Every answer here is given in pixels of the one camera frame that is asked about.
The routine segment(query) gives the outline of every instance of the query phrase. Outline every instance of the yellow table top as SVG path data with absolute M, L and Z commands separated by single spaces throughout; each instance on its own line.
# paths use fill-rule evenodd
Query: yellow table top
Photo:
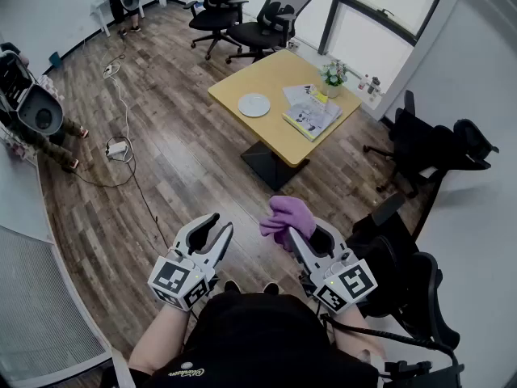
M 357 96 L 342 86 L 341 94 L 332 101 L 341 107 L 343 114 L 311 142 L 282 117 L 291 107 L 283 88 L 309 83 L 321 87 L 322 80 L 317 68 L 296 54 L 281 50 L 216 83 L 208 89 L 208 93 L 290 167 L 296 167 L 361 104 Z M 242 115 L 238 102 L 249 93 L 268 97 L 271 110 L 259 118 Z

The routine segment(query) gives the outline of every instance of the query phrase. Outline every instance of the white plate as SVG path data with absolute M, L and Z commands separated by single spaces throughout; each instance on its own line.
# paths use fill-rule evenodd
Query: white plate
M 264 95 L 248 94 L 239 99 L 239 111 L 250 118 L 266 115 L 270 108 L 269 99 Z

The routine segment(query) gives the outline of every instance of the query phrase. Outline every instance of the floor plank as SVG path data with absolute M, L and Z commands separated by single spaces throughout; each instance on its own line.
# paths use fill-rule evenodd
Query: floor plank
M 202 33 L 191 30 L 188 21 L 188 14 L 174 4 L 151 6 L 141 33 L 124 43 L 116 36 L 98 35 L 51 72 L 65 96 L 65 113 L 90 130 L 86 140 L 67 138 L 65 146 L 78 156 L 79 172 L 86 179 L 116 184 L 130 176 L 126 165 L 108 162 L 103 153 L 107 140 L 125 134 L 126 128 L 116 86 L 102 78 L 100 64 L 124 50 L 116 80 L 129 106 L 136 177 L 167 243 L 192 218 L 217 211 L 221 225 L 232 221 L 235 226 L 220 265 L 221 279 L 234 279 L 249 292 L 275 280 L 284 292 L 306 300 L 292 257 L 259 233 L 259 219 L 268 215 L 273 192 L 240 159 L 256 140 L 207 92 L 250 60 L 226 65 L 225 56 L 234 47 L 220 42 L 206 62 L 208 43 L 191 49 L 190 40 Z M 103 59 L 107 48 L 111 50 Z M 387 129 L 357 111 L 281 193 L 305 200 L 315 216 L 347 237 L 355 221 L 394 191 L 391 187 L 377 193 L 375 186 L 393 164 L 365 155 L 364 143 L 390 147 Z M 78 292 L 107 338 L 128 356 L 160 307 L 145 282 L 154 260 L 166 253 L 162 236 L 134 180 L 119 188 L 98 188 L 66 174 L 46 157 L 40 157 L 40 174 L 52 227 Z M 411 231 L 427 197 L 424 189 L 401 210 Z M 88 378 L 76 383 L 87 386 Z

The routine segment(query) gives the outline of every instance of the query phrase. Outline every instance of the small table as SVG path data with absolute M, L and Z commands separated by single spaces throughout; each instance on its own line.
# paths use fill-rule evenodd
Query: small table
M 260 139 L 241 156 L 275 192 L 309 163 L 307 155 L 361 104 L 357 96 L 342 86 L 341 94 L 332 101 L 341 107 L 343 114 L 315 141 L 309 141 L 282 117 L 282 113 L 290 108 L 283 88 L 308 83 L 319 86 L 321 82 L 316 67 L 288 50 L 281 50 L 208 89 L 220 105 Z M 271 110 L 259 118 L 242 115 L 238 101 L 249 93 L 268 97 Z
M 90 15 L 97 15 L 99 17 L 100 27 L 106 32 L 107 37 L 111 36 L 110 31 L 107 30 L 106 20 L 103 15 L 103 6 L 107 3 L 109 5 L 110 0 L 92 0 L 90 4 Z M 142 7 L 142 0 L 138 4 L 138 10 L 140 16 L 144 18 L 144 8 Z

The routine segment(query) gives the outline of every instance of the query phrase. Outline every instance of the black table base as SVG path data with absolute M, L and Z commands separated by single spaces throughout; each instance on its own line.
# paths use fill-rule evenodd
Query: black table base
M 241 157 L 274 192 L 279 191 L 309 163 L 306 158 L 298 167 L 290 167 L 261 141 L 252 145 Z

